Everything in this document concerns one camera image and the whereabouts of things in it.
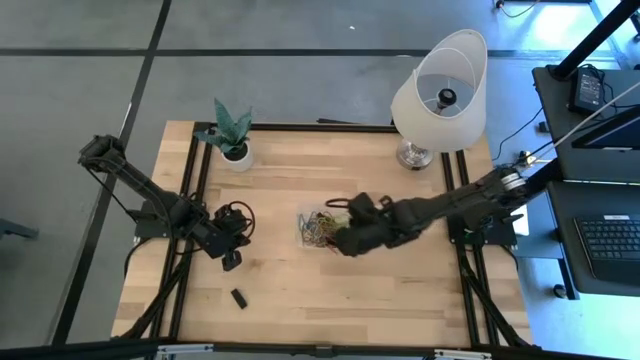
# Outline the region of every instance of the gray floor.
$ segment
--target gray floor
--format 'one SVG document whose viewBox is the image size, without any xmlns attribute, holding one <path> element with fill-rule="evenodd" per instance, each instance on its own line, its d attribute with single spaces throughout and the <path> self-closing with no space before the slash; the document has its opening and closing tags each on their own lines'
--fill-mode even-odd
<svg viewBox="0 0 640 360">
<path fill-rule="evenodd" d="M 598 2 L 605 14 L 608 4 Z M 0 47 L 145 48 L 160 5 L 160 0 L 3 0 Z M 513 13 L 526 6 L 509 4 L 509 9 Z M 446 5 L 417 0 L 183 0 L 173 3 L 160 47 L 430 48 L 452 31 L 473 28 L 493 50 L 527 53 L 571 49 L 595 23 L 585 5 L 540 4 L 528 16 L 508 19 L 493 13 L 489 0 L 451 0 Z M 600 49 L 609 46 L 605 43 Z M 633 51 L 626 51 L 630 58 Z M 141 170 L 151 172 L 165 121 L 211 120 L 214 96 L 232 112 L 253 106 L 262 122 L 325 117 L 386 123 L 390 99 L 418 61 L 156 58 L 127 155 Z M 531 68 L 555 61 L 490 60 L 487 134 L 494 156 L 499 141 L 540 107 Z M 94 133 L 118 133 L 141 63 L 141 58 L 0 57 L 0 149 L 12 155 L 2 161 L 0 217 L 41 230 L 36 241 L 6 237 L 0 243 L 2 348 L 48 341 L 98 190 L 75 164 L 77 151 Z M 527 129 L 505 145 L 497 162 L 546 141 L 546 135 Z M 128 206 L 140 204 L 127 189 L 118 187 L 116 193 Z M 108 338 L 132 231 L 130 220 L 112 206 L 71 341 Z M 560 282 L 560 274 L 549 260 L 522 260 L 520 274 L 536 344 L 559 351 L 640 357 L 635 339 L 640 321 L 631 316 L 640 305 L 638 299 L 555 299 L 548 289 Z"/>
</svg>

